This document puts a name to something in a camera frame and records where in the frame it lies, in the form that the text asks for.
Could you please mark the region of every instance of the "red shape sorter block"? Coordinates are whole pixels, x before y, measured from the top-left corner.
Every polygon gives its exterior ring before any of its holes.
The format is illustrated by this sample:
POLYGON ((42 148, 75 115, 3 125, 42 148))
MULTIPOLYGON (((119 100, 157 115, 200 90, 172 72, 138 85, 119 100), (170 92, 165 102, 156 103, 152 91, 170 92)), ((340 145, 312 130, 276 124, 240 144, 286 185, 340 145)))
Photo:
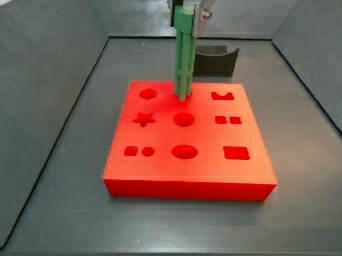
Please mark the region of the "red shape sorter block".
POLYGON ((241 84, 131 83, 103 180, 113 196, 265 200, 277 178, 241 84))

